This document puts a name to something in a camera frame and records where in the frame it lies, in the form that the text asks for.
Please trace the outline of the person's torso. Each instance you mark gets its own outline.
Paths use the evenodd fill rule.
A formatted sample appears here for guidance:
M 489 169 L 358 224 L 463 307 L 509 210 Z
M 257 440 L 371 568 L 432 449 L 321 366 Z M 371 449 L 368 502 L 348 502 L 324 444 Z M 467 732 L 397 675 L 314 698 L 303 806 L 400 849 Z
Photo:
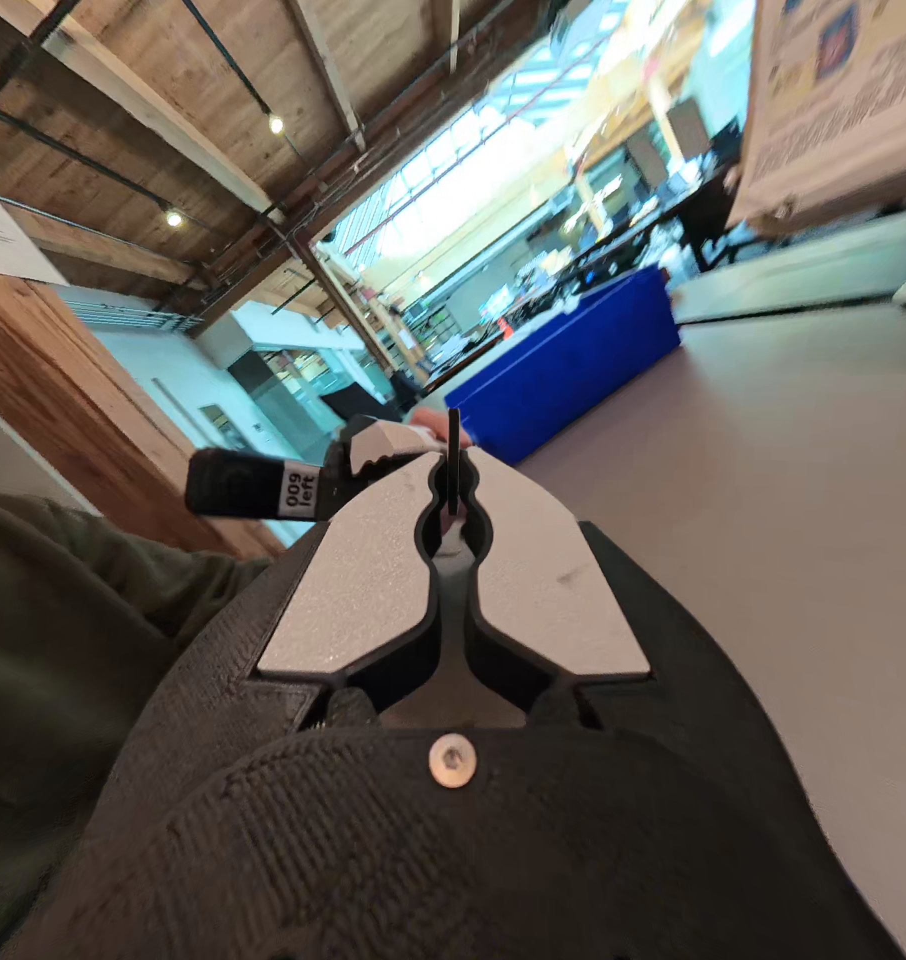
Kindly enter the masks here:
M 119 752 L 191 638 L 0 630 L 0 951 L 71 856 Z

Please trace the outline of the person's left forearm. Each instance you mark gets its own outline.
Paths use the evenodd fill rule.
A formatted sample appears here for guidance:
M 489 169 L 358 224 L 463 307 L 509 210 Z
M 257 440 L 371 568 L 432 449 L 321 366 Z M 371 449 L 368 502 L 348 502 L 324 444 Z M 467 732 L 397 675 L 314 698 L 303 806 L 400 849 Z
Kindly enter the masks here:
M 0 493 L 0 576 L 15 594 L 51 589 L 70 614 L 94 598 L 183 649 L 275 562 L 183 550 L 53 500 Z

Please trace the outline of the wooden sign board with paper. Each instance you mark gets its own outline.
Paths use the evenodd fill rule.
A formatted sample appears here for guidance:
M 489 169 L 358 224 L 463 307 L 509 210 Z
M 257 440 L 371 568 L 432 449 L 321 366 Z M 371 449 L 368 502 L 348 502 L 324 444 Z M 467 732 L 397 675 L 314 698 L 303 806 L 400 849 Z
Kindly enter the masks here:
M 777 236 L 906 198 L 906 1 L 757 2 L 727 223 Z

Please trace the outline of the white paper notice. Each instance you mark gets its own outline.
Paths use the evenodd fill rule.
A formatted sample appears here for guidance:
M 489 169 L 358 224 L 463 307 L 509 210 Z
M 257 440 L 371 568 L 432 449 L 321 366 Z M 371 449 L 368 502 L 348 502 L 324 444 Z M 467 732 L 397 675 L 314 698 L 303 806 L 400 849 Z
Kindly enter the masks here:
M 67 286 L 68 282 L 0 203 L 0 276 Z

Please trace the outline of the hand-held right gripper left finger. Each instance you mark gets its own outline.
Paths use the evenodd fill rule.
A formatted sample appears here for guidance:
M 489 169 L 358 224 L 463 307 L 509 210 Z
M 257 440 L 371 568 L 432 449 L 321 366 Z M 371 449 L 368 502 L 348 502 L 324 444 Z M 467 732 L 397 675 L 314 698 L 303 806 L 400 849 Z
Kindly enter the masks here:
M 440 657 L 440 453 L 378 479 L 326 524 L 256 670 L 271 681 L 363 690 L 386 710 Z

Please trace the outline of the blue storage bin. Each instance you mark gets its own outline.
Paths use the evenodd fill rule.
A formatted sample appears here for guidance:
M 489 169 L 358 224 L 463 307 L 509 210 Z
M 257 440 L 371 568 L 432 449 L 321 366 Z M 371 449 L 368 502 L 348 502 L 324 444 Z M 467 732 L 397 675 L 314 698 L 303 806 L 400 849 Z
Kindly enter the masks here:
M 444 401 L 480 448 L 515 466 L 680 344 L 662 271 L 645 267 L 531 321 Z

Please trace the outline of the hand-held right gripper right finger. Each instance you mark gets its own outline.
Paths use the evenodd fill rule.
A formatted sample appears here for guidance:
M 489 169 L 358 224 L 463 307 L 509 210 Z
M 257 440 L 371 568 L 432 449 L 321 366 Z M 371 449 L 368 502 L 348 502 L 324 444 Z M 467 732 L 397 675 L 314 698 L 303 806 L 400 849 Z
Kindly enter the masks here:
M 575 514 L 492 454 L 463 453 L 463 533 L 474 556 L 464 615 L 471 672 L 519 710 L 547 690 L 652 673 Z

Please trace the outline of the person's left hand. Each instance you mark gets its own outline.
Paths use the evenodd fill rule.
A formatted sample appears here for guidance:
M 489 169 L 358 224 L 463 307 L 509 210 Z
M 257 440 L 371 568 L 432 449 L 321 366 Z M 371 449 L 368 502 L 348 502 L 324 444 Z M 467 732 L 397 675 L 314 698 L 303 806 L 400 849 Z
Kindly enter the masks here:
M 460 450 L 468 450 L 475 446 L 474 439 L 459 419 L 459 413 L 448 409 L 418 406 L 405 418 L 404 425 L 418 431 L 424 437 L 428 436 L 438 449 L 449 448 L 451 427 L 458 428 L 456 446 Z

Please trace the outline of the wide wooden post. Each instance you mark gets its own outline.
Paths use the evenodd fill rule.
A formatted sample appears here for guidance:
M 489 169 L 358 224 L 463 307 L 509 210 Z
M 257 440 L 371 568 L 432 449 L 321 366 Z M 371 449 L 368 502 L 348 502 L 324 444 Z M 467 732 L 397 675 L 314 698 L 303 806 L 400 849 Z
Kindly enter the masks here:
M 239 559 L 286 549 L 263 522 L 189 512 L 194 444 L 51 286 L 3 274 L 0 419 L 126 533 Z

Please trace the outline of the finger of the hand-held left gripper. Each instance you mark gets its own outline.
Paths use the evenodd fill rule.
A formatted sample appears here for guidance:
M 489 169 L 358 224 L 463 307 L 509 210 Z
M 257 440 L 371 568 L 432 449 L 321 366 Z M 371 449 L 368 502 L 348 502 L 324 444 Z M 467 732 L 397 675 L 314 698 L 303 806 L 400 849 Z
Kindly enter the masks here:
M 349 440 L 350 474 L 363 476 L 383 464 L 391 470 L 392 464 L 427 452 L 440 452 L 440 440 L 427 427 L 376 419 Z

